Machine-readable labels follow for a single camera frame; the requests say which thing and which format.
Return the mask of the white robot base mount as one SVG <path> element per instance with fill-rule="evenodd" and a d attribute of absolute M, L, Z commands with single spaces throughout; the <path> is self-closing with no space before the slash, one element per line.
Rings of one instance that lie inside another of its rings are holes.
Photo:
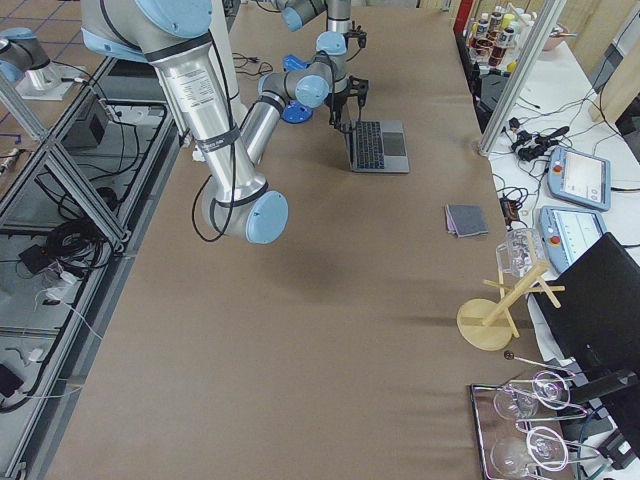
<path fill-rule="evenodd" d="M 203 152 L 200 150 L 196 139 L 194 137 L 191 137 L 191 140 L 193 143 L 192 160 L 194 162 L 204 163 L 206 161 L 206 158 L 204 157 Z"/>

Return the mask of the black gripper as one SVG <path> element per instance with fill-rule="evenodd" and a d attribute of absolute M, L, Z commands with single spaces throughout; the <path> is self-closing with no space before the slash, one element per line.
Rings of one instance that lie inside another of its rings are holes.
<path fill-rule="evenodd" d="M 330 125 L 348 125 L 350 123 L 348 99 L 348 92 L 329 94 L 327 107 L 329 108 Z"/>

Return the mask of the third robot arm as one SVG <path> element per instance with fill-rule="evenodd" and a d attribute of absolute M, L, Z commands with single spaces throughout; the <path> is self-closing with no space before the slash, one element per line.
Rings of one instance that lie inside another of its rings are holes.
<path fill-rule="evenodd" d="M 1 73 L 23 99 L 62 101 L 71 88 L 35 33 L 26 27 L 1 32 Z"/>

